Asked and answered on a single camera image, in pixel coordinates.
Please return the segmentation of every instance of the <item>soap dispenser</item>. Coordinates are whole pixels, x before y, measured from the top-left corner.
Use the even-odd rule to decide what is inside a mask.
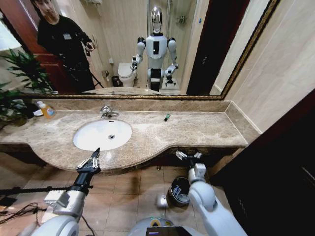
[[[42,101],[38,101],[37,105],[47,119],[51,119],[56,115],[56,111]]]

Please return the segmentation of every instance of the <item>white plastic cover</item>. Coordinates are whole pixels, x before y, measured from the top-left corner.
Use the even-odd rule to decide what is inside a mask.
[[[119,63],[118,75],[121,77],[129,77],[132,75],[131,63]]]

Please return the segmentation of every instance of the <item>bathroom sink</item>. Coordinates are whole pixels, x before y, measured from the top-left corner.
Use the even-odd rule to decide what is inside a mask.
[[[73,143],[77,148],[101,151],[119,148],[130,139],[131,126],[119,120],[98,120],[88,123],[74,134]]]

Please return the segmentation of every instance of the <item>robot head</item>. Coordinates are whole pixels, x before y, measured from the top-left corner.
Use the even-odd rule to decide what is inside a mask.
[[[151,11],[153,33],[160,33],[162,28],[162,9],[155,6]]]

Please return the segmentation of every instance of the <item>toilet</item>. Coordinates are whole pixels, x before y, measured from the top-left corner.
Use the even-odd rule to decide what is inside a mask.
[[[123,87],[133,87],[136,72],[131,70],[131,63],[119,63],[118,76]]]

